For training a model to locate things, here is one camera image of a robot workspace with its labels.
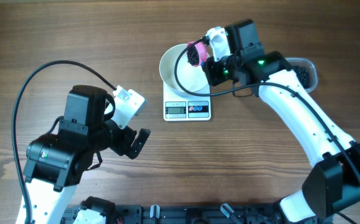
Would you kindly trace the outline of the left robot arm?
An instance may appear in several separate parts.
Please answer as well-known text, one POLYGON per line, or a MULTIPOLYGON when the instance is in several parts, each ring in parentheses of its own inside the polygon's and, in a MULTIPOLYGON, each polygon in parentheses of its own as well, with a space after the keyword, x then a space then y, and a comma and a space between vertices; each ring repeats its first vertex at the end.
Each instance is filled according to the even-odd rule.
POLYGON ((134 90, 118 86, 113 93, 88 85, 74 86, 67 96, 64 115, 32 141, 26 151, 25 185, 30 204, 21 204, 17 223, 60 223, 85 171, 96 169, 95 157, 110 148, 135 159, 150 130, 128 127, 147 104, 134 90))

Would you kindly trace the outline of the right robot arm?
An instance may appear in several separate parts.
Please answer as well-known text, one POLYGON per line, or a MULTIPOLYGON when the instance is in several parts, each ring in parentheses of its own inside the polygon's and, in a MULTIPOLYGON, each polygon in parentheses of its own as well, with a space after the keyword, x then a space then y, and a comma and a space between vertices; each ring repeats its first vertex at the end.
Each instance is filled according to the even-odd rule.
POLYGON ((251 89, 281 117, 311 164, 301 189, 280 200, 285 221, 325 219, 360 202, 360 142, 325 114, 280 52, 264 51, 253 21, 209 29, 203 42, 212 49, 200 61, 208 83, 233 80, 251 89))

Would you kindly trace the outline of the pink scoop with blue handle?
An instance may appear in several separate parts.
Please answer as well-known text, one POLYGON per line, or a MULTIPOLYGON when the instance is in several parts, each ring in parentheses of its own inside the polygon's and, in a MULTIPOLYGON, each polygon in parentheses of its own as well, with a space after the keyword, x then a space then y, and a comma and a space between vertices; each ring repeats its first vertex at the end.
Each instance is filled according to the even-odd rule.
POLYGON ((208 54, 206 46, 201 42, 189 42, 187 44, 187 61, 190 65, 194 67, 201 66, 203 62, 207 60, 208 54))

